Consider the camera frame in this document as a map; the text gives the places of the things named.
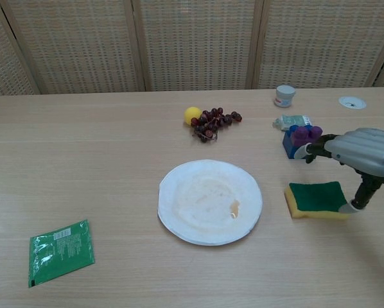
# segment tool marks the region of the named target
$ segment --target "white cup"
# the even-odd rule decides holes
[[[292,105],[292,98],[295,94],[295,88],[290,85],[280,85],[276,88],[276,98],[274,99],[274,103],[278,107],[289,107]]]

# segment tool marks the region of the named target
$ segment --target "robotic hand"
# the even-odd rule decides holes
[[[306,157],[310,164],[316,156],[333,158],[362,176],[354,199],[340,212],[363,210],[373,194],[384,184],[384,130],[359,128],[344,135],[323,135],[315,143],[299,148],[294,157]]]

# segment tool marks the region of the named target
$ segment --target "green sponge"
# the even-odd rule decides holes
[[[339,182],[290,183],[284,195],[292,218],[346,219],[349,217],[349,214],[339,213],[339,208],[347,203]]]

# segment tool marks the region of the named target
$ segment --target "yellow fruit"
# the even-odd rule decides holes
[[[190,125],[191,124],[191,119],[193,117],[199,118],[200,115],[202,114],[202,111],[198,107],[189,107],[188,109],[185,110],[185,123]]]

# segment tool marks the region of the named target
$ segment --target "green sachet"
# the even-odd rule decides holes
[[[95,263],[88,221],[31,237],[29,287]]]

